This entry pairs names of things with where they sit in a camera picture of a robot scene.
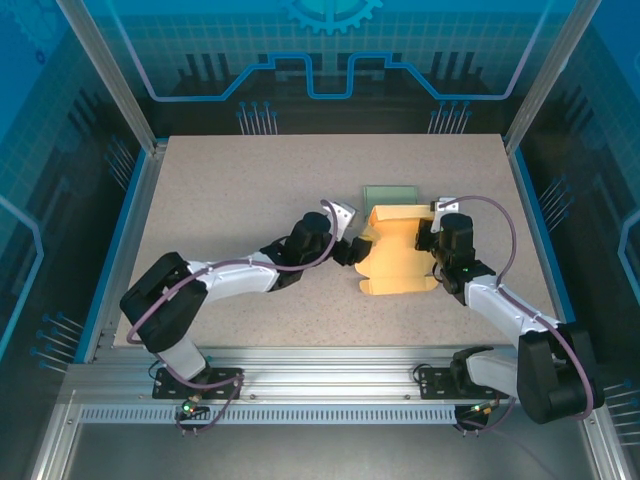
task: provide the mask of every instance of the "green object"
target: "green object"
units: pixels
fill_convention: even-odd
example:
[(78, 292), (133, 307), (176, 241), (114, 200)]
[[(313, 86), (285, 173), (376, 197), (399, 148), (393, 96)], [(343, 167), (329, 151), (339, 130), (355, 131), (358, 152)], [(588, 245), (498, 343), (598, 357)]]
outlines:
[(417, 205), (415, 185), (368, 185), (364, 187), (364, 209), (367, 217), (376, 205)]

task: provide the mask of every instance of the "grid pattern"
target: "grid pattern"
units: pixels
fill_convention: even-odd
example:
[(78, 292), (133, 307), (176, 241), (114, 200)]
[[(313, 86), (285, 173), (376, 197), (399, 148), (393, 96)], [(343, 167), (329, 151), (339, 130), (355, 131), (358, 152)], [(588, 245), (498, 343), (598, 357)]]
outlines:
[[(80, 43), (68, 31), (0, 143), (0, 194), (21, 210), (26, 210), (52, 151), (75, 151), (80, 143), (67, 114), (74, 101), (82, 101), (81, 87), (106, 94)], [(0, 254), (16, 225), (15, 218), (0, 208)]]
[(582, 133), (583, 139), (596, 148), (608, 145), (636, 203), (640, 204), (640, 101), (593, 28), (585, 32), (556, 92), (577, 85), (595, 120)]
[[(322, 55), (319, 74), (344, 75), (338, 70), (338, 54), (385, 50), (401, 53), (402, 60), (419, 71), (429, 72), (436, 52), (445, 55), (474, 52), (471, 71), (482, 68), (482, 81), (492, 93), (504, 93), (540, 14), (524, 13), (386, 13), (374, 14), (359, 29), (347, 34), (314, 34), (300, 28), (286, 14), (264, 15), (175, 15), (129, 16), (122, 19), (143, 67), (157, 94), (171, 95), (180, 82), (179, 70), (188, 71), (185, 56), (201, 54), (217, 58), (223, 53), (232, 75), (258, 62), (267, 52), (306, 52)], [(517, 91), (523, 93), (533, 81), (546, 53), (566, 16), (551, 15), (540, 32), (530, 60), (522, 72)], [(139, 75), (129, 58), (113, 20), (97, 19), (134, 89), (140, 88)], [(458, 61), (453, 78), (460, 75)], [(198, 65), (204, 71), (204, 65)], [(447, 62), (441, 62), (437, 78), (445, 76)], [(213, 62), (218, 78), (223, 66)]]

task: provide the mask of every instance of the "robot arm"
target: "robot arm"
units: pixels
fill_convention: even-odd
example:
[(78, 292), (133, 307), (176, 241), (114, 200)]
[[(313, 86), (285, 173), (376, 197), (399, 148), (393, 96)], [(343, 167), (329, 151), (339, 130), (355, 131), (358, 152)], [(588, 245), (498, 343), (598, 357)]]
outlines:
[[(371, 243), (343, 236), (356, 211), (346, 204), (330, 202), (333, 217), (309, 212), (298, 221), (287, 237), (276, 240), (244, 259), (211, 269), (180, 288), (138, 330), (142, 343), (179, 377), (192, 383), (210, 381), (206, 359), (188, 337), (200, 307), (242, 293), (268, 293), (297, 282), (303, 271), (281, 271), (279, 267), (306, 265), (320, 258), (328, 248), (332, 232), (336, 241), (327, 258), (341, 265), (364, 259)], [(120, 308), (134, 325), (172, 286), (210, 264), (186, 261), (175, 252), (162, 256), (122, 297)]]
[(474, 347), (454, 355), (451, 373), (462, 393), (483, 385), (518, 398), (537, 423), (576, 415), (585, 410), (587, 392), (574, 363), (548, 327), (557, 330), (576, 354), (591, 386), (594, 407), (604, 403), (595, 379), (596, 363), (588, 333), (542, 314), (499, 282), (495, 272), (475, 257), (473, 222), (435, 202), (435, 219), (422, 220), (416, 249), (427, 250), (440, 265), (445, 290), (462, 305), (480, 313), (517, 349), (517, 357)]

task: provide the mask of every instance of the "metal floor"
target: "metal floor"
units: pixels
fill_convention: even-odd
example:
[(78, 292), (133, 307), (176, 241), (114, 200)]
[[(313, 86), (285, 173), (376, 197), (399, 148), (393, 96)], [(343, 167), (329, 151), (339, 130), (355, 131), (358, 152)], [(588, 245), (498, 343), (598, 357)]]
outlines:
[[(580, 423), (533, 424), (516, 409), (500, 429), (558, 479), (594, 478)], [(67, 480), (553, 478), (510, 439), (451, 426), (220, 426), (182, 438), (169, 426), (83, 425)]]

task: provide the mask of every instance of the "enclosure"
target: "enclosure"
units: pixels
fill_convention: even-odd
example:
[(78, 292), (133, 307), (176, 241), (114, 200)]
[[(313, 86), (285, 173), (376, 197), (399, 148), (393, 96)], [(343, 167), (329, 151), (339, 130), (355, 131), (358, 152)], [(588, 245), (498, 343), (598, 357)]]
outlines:
[[(3, 478), (635, 478), (638, 17), (625, 0), (0, 0)], [(195, 343), (246, 384), (181, 438), (123, 294), (168, 251), (247, 255), (322, 198), (361, 229), (370, 186), (500, 201), (510, 288), (587, 328), (605, 406), (543, 426), (516, 407), (463, 438), (446, 416), (473, 402), (424, 400), (412, 372), (513, 355), (507, 338), (442, 288), (367, 296), (332, 264), (203, 308)], [(501, 268), (506, 223), (463, 211)]]

